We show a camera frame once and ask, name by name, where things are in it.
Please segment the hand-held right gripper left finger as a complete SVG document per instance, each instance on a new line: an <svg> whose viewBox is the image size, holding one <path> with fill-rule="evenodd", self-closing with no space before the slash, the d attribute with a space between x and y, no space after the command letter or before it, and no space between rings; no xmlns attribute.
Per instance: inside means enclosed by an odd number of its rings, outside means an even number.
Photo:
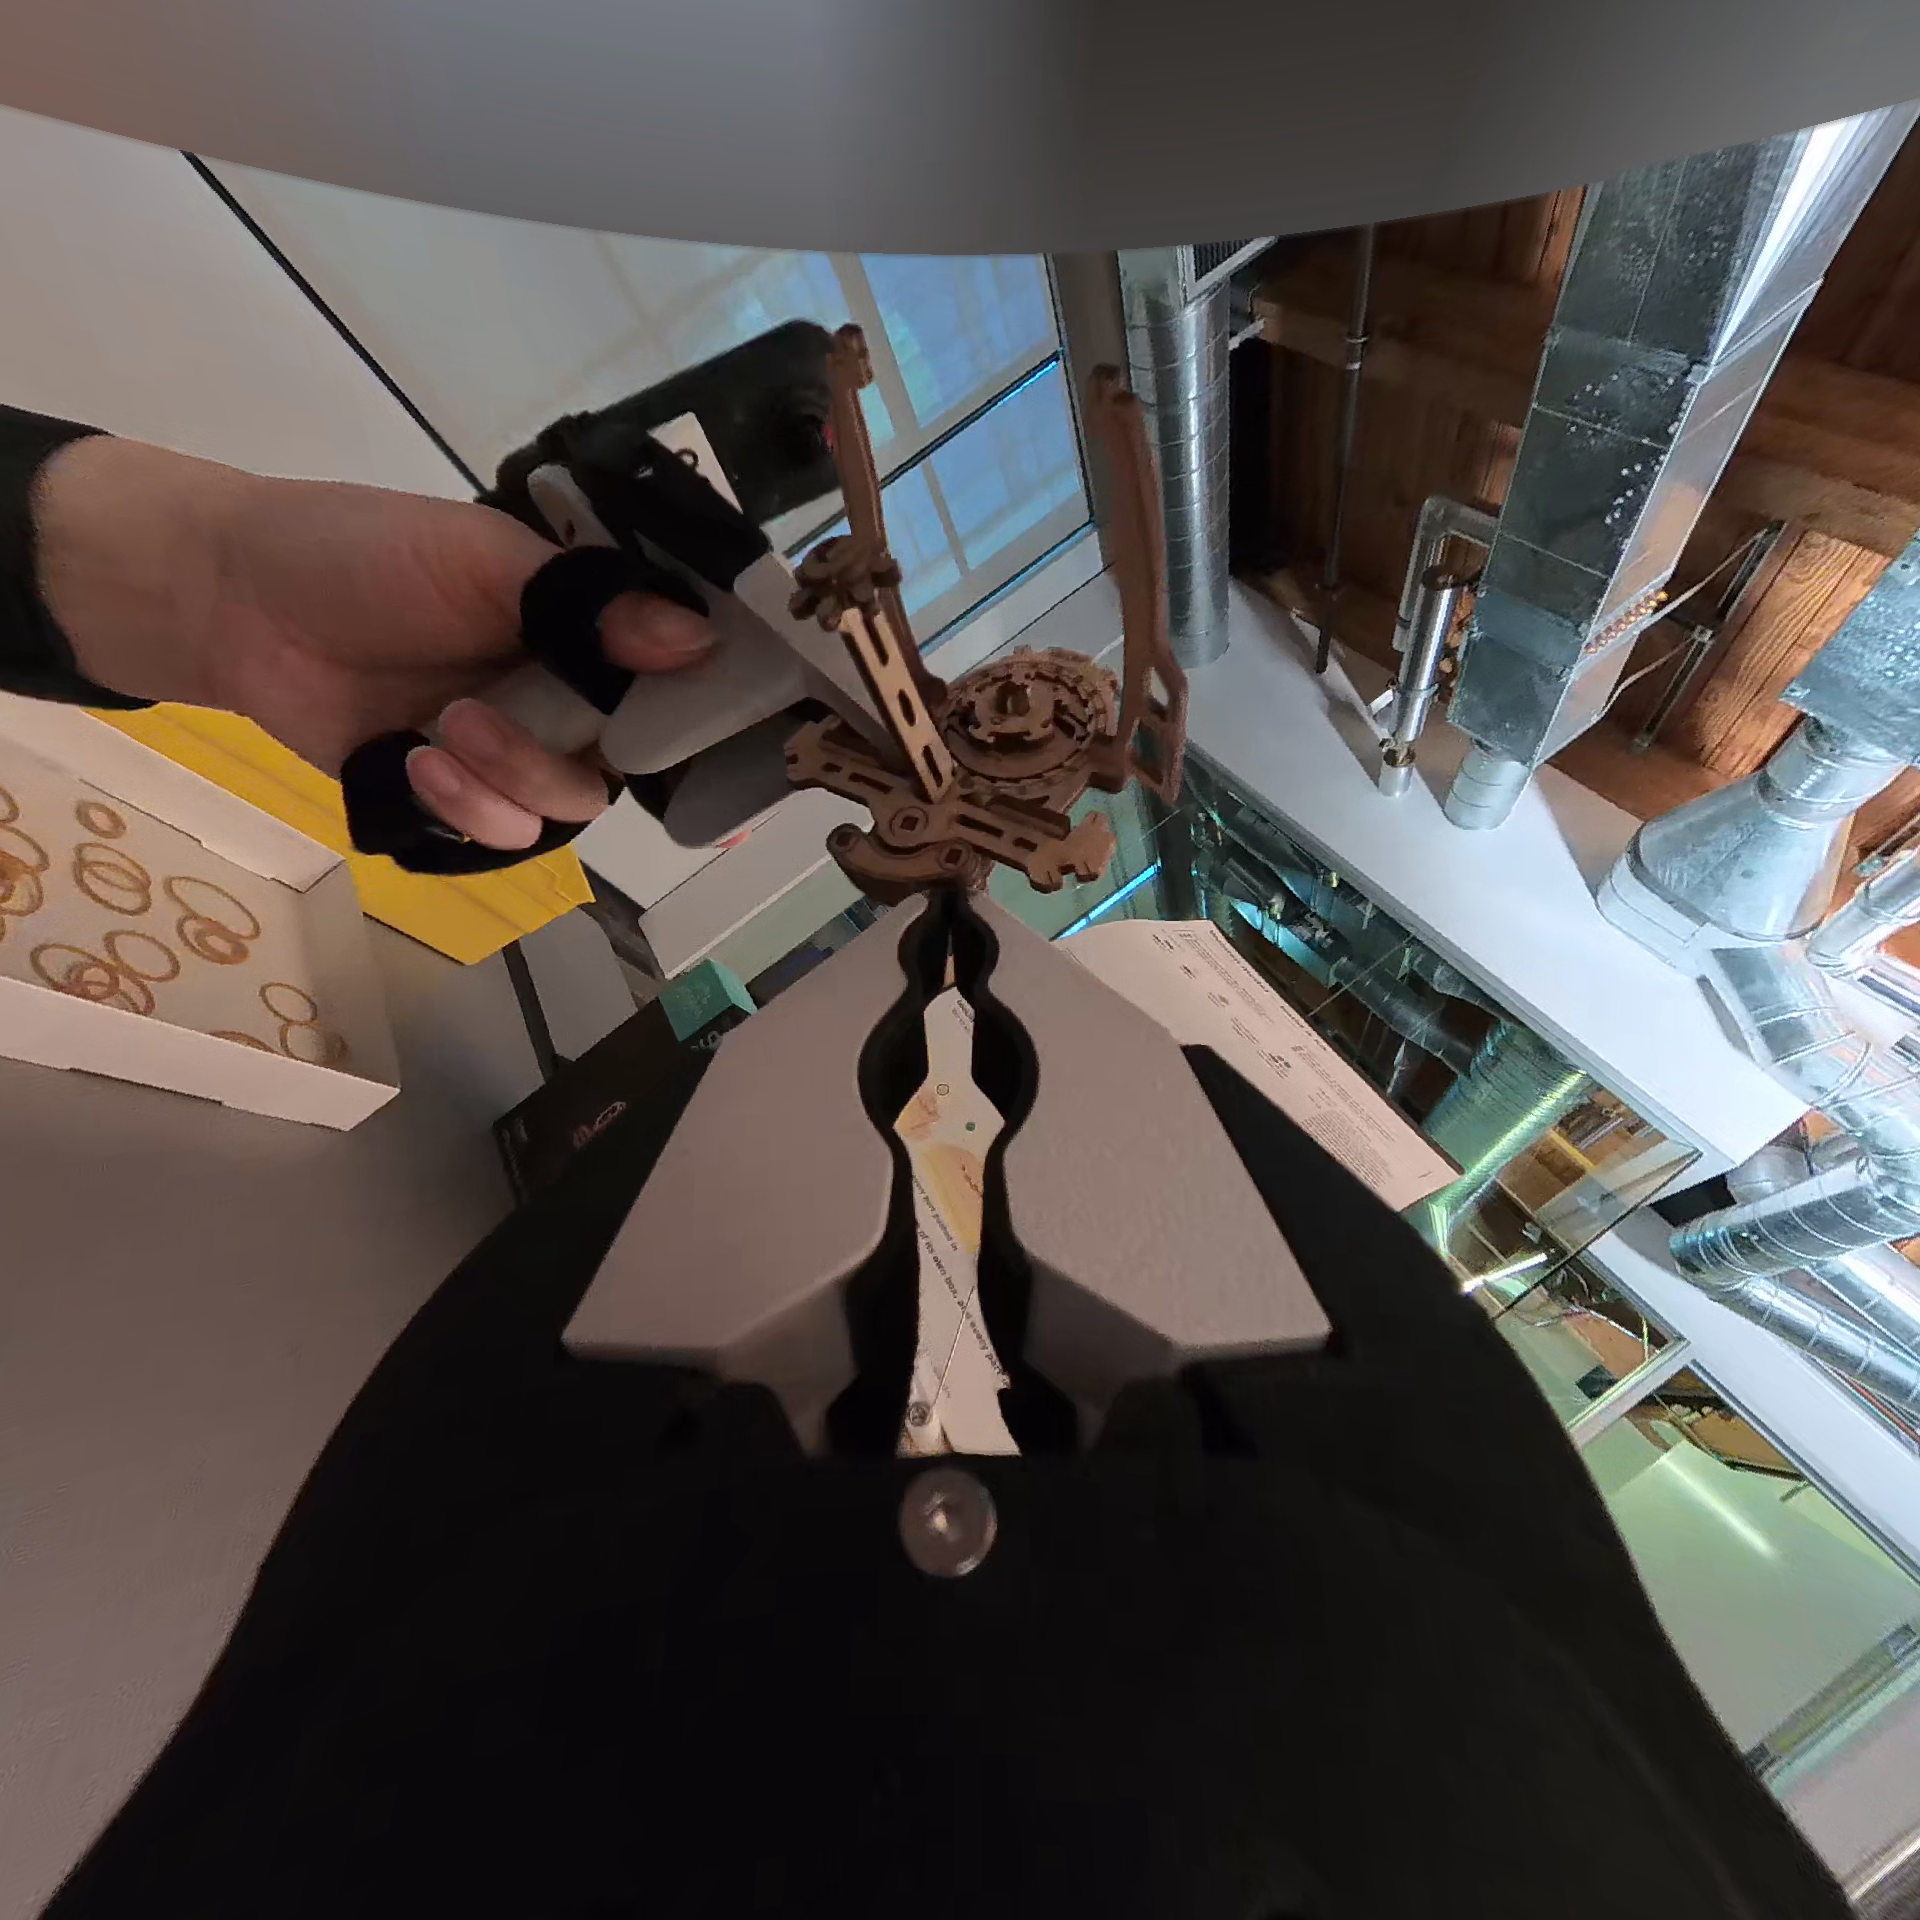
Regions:
<svg viewBox="0 0 1920 1920"><path fill-rule="evenodd" d="M890 908L713 1054L564 1344L767 1387L804 1449L897 1452L919 1235L895 1120L948 908Z"/></svg>

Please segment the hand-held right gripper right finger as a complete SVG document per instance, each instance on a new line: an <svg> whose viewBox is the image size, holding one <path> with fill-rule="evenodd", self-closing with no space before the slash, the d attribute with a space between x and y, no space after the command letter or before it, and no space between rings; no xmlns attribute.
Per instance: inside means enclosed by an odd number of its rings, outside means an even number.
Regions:
<svg viewBox="0 0 1920 1920"><path fill-rule="evenodd" d="M1328 1344L1176 1033L993 901L960 908L960 989L1004 1117L975 1304L1015 1444L1084 1444L1142 1380Z"/></svg>

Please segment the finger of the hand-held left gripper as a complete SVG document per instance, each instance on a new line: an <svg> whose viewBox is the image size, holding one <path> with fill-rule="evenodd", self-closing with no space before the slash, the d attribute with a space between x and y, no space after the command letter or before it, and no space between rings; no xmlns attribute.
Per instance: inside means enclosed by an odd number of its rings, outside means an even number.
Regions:
<svg viewBox="0 0 1920 1920"><path fill-rule="evenodd" d="M945 759L895 584L897 569L871 545L815 545L800 567L760 555L734 595L798 656L807 692L879 757Z"/></svg>
<svg viewBox="0 0 1920 1920"><path fill-rule="evenodd" d="M818 724L818 716L769 716L668 767L660 809L668 839L678 847L714 847L809 791L809 779L792 777L788 750Z"/></svg>

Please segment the brown wooden mechanical model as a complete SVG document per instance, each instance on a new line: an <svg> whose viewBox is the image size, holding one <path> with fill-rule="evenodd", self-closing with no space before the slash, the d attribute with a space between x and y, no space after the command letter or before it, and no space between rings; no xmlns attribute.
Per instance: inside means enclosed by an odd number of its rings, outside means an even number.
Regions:
<svg viewBox="0 0 1920 1920"><path fill-rule="evenodd" d="M818 545L871 545L901 571L887 543L879 480L860 395L872 382L864 334L831 335L831 459L847 504L847 533ZM788 750L792 777L864 807L868 827L834 827L826 851L877 905L912 894L978 894L991 868L1020 873L1034 892L1096 880L1116 832L1098 816L1074 821L1087 792L1129 783L1160 800L1178 796L1185 740L1185 673L1167 637L1160 481L1145 408L1116 367L1087 383L1095 437L1116 471L1111 571L1120 596L1120 672L1060 647L1021 647L954 681L925 664L934 729L945 759L885 759L847 721L820 720Z"/></svg>

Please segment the black cardboard box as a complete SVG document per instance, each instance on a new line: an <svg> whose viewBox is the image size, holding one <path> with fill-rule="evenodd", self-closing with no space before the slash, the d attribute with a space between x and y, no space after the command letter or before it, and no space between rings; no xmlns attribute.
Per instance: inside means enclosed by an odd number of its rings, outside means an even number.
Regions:
<svg viewBox="0 0 1920 1920"><path fill-rule="evenodd" d="M677 1013L660 996L566 1061L494 1125L513 1204L549 1188L616 1120L657 1092L684 1061L711 1054L752 1009L750 1000L727 1000L694 1021L693 1013Z"/></svg>

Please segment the printed instruction sheet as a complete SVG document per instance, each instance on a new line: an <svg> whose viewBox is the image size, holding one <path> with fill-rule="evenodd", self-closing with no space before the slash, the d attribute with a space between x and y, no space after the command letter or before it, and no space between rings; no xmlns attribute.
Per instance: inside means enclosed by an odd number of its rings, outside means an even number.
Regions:
<svg viewBox="0 0 1920 1920"><path fill-rule="evenodd" d="M1212 921L1102 921L1062 945L1176 1041L1213 1048L1393 1212L1455 1180L1454 1161ZM895 1123L919 1228L919 1352L897 1449L1012 1454L998 1406L1004 1372L975 1307L980 1185L1001 1120L973 1084L973 1013L954 987L929 1004L924 1033L927 1075Z"/></svg>

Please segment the teal box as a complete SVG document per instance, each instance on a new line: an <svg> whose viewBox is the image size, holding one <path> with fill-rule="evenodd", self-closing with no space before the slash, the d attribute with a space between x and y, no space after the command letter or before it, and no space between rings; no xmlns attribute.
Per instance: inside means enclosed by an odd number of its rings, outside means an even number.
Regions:
<svg viewBox="0 0 1920 1920"><path fill-rule="evenodd" d="M756 1013L756 1000L730 966L705 957L668 979L655 1008L674 1041L711 1051Z"/></svg>

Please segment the yellow box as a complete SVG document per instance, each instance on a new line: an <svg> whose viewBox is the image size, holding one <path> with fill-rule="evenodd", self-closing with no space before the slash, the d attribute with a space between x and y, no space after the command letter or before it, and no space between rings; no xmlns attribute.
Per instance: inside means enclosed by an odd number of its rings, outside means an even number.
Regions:
<svg viewBox="0 0 1920 1920"><path fill-rule="evenodd" d="M244 717L185 704L90 716L341 854L373 921L454 963L481 963L592 899L569 847L463 877L412 875L354 852L338 781Z"/></svg>

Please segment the white cardboard box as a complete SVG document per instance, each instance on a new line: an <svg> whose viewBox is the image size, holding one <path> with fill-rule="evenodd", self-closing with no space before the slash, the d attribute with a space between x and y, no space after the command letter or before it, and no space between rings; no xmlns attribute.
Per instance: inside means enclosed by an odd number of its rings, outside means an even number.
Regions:
<svg viewBox="0 0 1920 1920"><path fill-rule="evenodd" d="M344 861L102 717L15 694L1 1051L338 1131L400 1086Z"/></svg>

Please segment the black ceiling pipe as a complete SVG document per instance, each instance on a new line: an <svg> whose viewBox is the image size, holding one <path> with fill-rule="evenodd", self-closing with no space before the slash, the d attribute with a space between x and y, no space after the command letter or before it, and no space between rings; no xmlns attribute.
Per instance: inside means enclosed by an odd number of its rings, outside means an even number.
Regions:
<svg viewBox="0 0 1920 1920"><path fill-rule="evenodd" d="M1328 533L1318 571L1321 621L1314 641L1312 672L1322 678L1336 644L1336 617L1344 592L1346 516L1352 481L1364 359L1372 340L1372 299L1375 278L1377 225L1356 229L1349 318L1342 335L1342 379L1334 416L1332 480L1328 500Z"/></svg>

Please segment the small silver cylinder fitting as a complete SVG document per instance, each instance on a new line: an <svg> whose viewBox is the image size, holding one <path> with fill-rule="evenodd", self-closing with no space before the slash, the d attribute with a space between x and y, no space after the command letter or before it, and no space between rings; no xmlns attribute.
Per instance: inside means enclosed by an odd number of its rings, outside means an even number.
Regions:
<svg viewBox="0 0 1920 1920"><path fill-rule="evenodd" d="M1465 500L1428 495L1422 504L1393 628L1397 677L1368 708L1377 745L1375 785L1391 800L1408 791L1441 686L1441 660L1460 609L1478 588L1481 564L1452 564L1449 548L1468 543L1482 559L1495 536L1496 516Z"/></svg>

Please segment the pile of rubber bands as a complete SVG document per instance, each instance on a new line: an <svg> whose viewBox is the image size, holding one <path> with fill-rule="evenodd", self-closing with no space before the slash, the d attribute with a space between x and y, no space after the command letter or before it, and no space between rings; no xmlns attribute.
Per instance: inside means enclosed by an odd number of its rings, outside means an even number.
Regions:
<svg viewBox="0 0 1920 1920"><path fill-rule="evenodd" d="M4 979L348 1069L298 892L34 757L1 781Z"/></svg>

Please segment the window with grey frame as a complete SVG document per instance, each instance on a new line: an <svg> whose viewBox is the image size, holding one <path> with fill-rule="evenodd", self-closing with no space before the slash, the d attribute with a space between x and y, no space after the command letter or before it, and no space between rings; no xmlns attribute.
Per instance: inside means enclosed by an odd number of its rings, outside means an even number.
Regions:
<svg viewBox="0 0 1920 1920"><path fill-rule="evenodd" d="M671 367L785 319L856 325L861 397L905 609L924 644L1090 524L1042 256L773 251L602 235Z"/></svg>

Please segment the large round silver air duct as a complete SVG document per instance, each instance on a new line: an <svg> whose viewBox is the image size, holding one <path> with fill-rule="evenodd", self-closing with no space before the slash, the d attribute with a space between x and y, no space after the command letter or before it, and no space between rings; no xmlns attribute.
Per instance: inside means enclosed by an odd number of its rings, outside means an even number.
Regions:
<svg viewBox="0 0 1920 1920"><path fill-rule="evenodd" d="M1182 668L1230 644L1231 345L1236 301L1272 235L1117 251L1127 367L1159 459L1170 647Z"/></svg>

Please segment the rectangular silver air duct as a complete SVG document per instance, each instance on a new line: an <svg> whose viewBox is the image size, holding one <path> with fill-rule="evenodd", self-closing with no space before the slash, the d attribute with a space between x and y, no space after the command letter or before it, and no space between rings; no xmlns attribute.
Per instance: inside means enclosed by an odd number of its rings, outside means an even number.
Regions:
<svg viewBox="0 0 1920 1920"><path fill-rule="evenodd" d="M1596 182L1446 717L1452 825L1500 827L1610 702L1638 632L1916 105Z"/></svg>

